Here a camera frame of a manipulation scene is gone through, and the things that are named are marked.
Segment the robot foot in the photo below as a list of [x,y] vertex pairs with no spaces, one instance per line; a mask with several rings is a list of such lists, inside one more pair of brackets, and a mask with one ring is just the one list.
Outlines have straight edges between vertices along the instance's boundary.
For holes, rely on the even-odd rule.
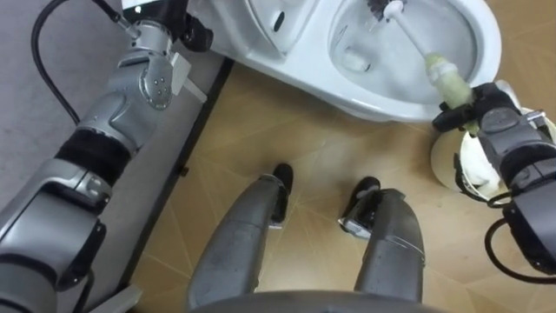
[[347,207],[338,223],[347,233],[361,238],[371,236],[373,214],[378,203],[375,200],[380,194],[381,182],[375,177],[363,178],[352,191]]
[[286,220],[288,210],[288,198],[294,185],[294,169],[289,164],[280,163],[275,167],[272,175],[281,180],[282,186],[276,201],[275,211],[270,217],[270,227],[280,229]]

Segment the toilet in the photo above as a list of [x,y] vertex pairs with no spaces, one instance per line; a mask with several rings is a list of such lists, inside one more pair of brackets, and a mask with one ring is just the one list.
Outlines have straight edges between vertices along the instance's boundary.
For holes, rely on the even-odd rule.
[[[367,0],[190,0],[189,13],[214,31],[214,51],[355,117],[419,123],[440,113],[419,52]],[[407,0],[404,15],[470,85],[494,80],[501,36],[484,0]]]

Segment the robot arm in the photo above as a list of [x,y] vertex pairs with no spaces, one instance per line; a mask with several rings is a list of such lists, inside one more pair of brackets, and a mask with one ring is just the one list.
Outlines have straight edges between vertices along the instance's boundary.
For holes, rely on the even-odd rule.
[[[494,255],[493,233],[503,224],[527,261],[547,275],[556,275],[556,145],[546,127],[545,114],[523,115],[512,98],[499,86],[486,83],[474,89],[474,103],[444,110],[433,125],[448,131],[477,121],[477,137],[491,165],[509,192],[488,202],[502,209],[503,219],[495,223],[485,238],[486,252],[499,270],[528,283],[556,283],[556,278],[523,276],[506,268]],[[509,202],[499,204],[509,198]]]
[[[90,273],[106,234],[98,216],[170,104],[172,46],[190,31],[186,19],[174,18],[186,16],[187,1],[155,3],[166,13],[175,10],[170,16],[151,10],[133,24],[112,16],[131,40],[106,92],[56,156],[0,211],[2,312],[56,312],[56,293]],[[204,39],[200,50],[210,45],[211,38]]]

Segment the black cable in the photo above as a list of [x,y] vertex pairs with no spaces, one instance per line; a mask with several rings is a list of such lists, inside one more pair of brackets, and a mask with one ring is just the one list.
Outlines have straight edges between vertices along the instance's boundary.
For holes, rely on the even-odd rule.
[[[60,102],[63,108],[68,112],[69,117],[73,120],[73,122],[77,125],[79,124],[79,116],[77,115],[76,111],[71,107],[71,104],[66,100],[66,98],[62,95],[62,92],[56,87],[52,78],[50,78],[49,74],[47,73],[46,69],[44,68],[43,59],[41,58],[41,52],[39,50],[39,37],[41,35],[41,30],[43,30],[44,23],[54,12],[54,10],[60,6],[60,4],[66,2],[68,0],[52,0],[48,3],[44,9],[41,11],[39,16],[36,18],[35,25],[33,25],[33,31],[31,32],[31,53],[33,55],[33,61],[35,61],[36,69],[38,73],[43,78],[46,85],[50,88],[56,99]],[[110,7],[108,3],[104,0],[92,0],[96,5],[101,8],[104,13],[112,20],[113,22],[117,23],[122,16],[116,12],[114,9]]]
[[505,192],[503,194],[490,198],[490,200],[486,202],[486,205],[491,209],[504,209],[508,205],[508,203],[497,203],[497,202],[509,198],[511,196],[512,196],[511,192]]
[[83,287],[83,291],[79,296],[79,300],[77,300],[76,307],[73,309],[73,313],[82,313],[85,309],[85,304],[89,299],[90,291],[93,289],[93,285],[95,284],[95,273],[93,270],[90,270],[87,274],[87,282]]
[[41,11],[41,14],[39,14],[39,16],[36,18],[35,25],[33,25],[33,31],[31,32],[31,53],[33,54],[33,61],[35,61],[38,73],[41,75],[46,85],[49,86],[54,96],[56,96],[56,99],[58,99],[66,112],[68,112],[69,117],[71,117],[73,122],[77,125],[79,123],[79,116],[77,115],[76,111],[73,110],[71,104],[68,103],[66,98],[63,97],[60,90],[56,87],[54,82],[52,82],[52,78],[50,78],[49,74],[46,72],[43,60],[41,58],[41,52],[39,51],[38,47],[38,38],[41,35],[41,30],[43,29],[44,22],[46,22],[46,19],[49,17],[49,15],[52,14],[52,12],[58,6],[60,6],[60,4],[66,1],[68,0],[52,0],[44,7],[44,9]]
[[112,20],[114,23],[118,23],[118,21],[122,18],[120,13],[116,12],[110,4],[106,3],[104,0],[92,0],[99,8],[101,8],[104,13]]
[[516,273],[513,270],[508,269],[502,262],[494,255],[493,251],[493,235],[500,227],[506,224],[506,220],[504,218],[494,222],[494,224],[486,231],[485,234],[485,250],[488,258],[490,258],[491,262],[496,266],[498,270],[502,273],[510,276],[511,278],[520,280],[521,282],[525,283],[539,283],[539,284],[556,284],[556,278],[552,277],[533,277],[533,276],[525,276],[520,273]]

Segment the wooden floor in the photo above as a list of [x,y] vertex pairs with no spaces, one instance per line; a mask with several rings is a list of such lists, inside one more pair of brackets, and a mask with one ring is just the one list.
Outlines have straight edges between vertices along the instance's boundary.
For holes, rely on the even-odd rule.
[[[490,0],[504,36],[500,78],[522,104],[556,120],[556,1]],[[192,270],[240,192],[280,162],[295,168],[284,230],[271,230],[259,290],[351,290],[366,243],[336,223],[364,176],[407,194],[423,231],[424,302],[451,312],[556,312],[556,288],[514,281],[487,260],[483,236],[500,212],[443,188],[428,163],[427,125],[367,123],[236,65],[139,263],[137,312],[183,312]],[[509,232],[508,266],[535,274]]]

